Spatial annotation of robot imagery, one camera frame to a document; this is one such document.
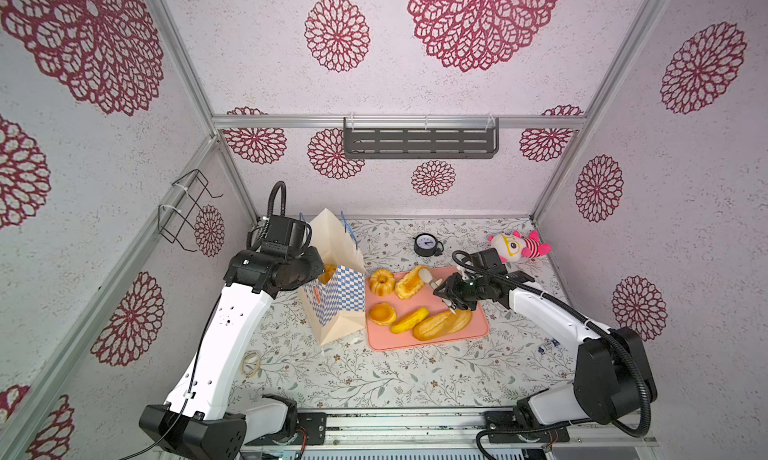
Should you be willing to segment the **round yellow tart bread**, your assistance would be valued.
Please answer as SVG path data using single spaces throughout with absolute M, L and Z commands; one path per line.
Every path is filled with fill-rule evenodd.
M 397 320 L 397 312 L 392 305 L 383 302 L 369 310 L 368 319 L 376 325 L 389 326 Z

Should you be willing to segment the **long baguette bread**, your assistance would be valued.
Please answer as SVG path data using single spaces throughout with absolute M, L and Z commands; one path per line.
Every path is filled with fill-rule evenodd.
M 448 310 L 421 321 L 413 328 L 412 334 L 419 341 L 432 341 L 463 330 L 472 317 L 471 310 Z

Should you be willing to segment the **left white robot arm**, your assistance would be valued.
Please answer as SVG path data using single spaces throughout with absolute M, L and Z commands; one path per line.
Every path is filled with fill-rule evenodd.
M 229 394 L 248 343 L 277 295 L 323 273 L 311 239 L 308 223 L 270 215 L 259 238 L 231 259 L 193 360 L 165 401 L 142 412 L 139 427 L 154 446 L 187 459 L 235 459 L 256 439 L 295 438 L 295 401 L 265 394 L 238 413 L 229 408 Z

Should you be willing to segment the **yellow ring donut bread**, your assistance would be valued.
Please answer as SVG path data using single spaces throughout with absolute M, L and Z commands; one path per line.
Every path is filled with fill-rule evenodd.
M 335 272 L 337 270 L 337 266 L 334 264 L 325 264 L 324 265 L 324 273 L 321 274 L 318 277 L 318 280 L 323 284 L 326 285 L 331 278 L 334 276 Z

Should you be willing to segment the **blue checkered paper bag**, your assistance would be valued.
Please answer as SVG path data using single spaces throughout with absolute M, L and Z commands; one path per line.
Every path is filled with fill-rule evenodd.
M 362 251 L 348 222 L 328 209 L 310 221 L 311 245 L 323 264 L 337 270 L 323 285 L 318 279 L 302 286 L 298 296 L 315 340 L 325 345 L 366 325 L 366 270 Z

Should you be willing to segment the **small bundt cake bread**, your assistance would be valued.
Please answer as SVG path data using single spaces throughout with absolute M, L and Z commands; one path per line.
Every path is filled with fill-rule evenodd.
M 379 269 L 370 276 L 368 286 L 372 294 L 386 297 L 394 292 L 396 280 L 390 270 Z

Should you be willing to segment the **yellow twisted bread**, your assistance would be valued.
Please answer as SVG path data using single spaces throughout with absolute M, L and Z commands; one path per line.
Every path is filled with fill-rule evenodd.
M 390 331 L 393 334 L 401 334 L 406 331 L 412 330 L 415 328 L 419 323 L 424 321 L 426 318 L 428 318 L 430 315 L 430 312 L 427 308 L 421 307 L 418 310 L 415 310 L 399 320 L 397 320 L 395 323 L 393 323 L 390 326 Z

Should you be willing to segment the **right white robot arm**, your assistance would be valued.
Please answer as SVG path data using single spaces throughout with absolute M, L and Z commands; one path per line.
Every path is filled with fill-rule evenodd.
M 451 315 L 495 302 L 536 323 L 575 359 L 571 381 L 517 402 L 510 434 L 534 437 L 585 423 L 612 425 L 635 438 L 649 432 L 658 392 L 634 330 L 588 318 L 545 292 L 529 274 L 510 270 L 493 249 L 458 250 L 452 258 L 458 270 L 446 279 L 420 276 Z

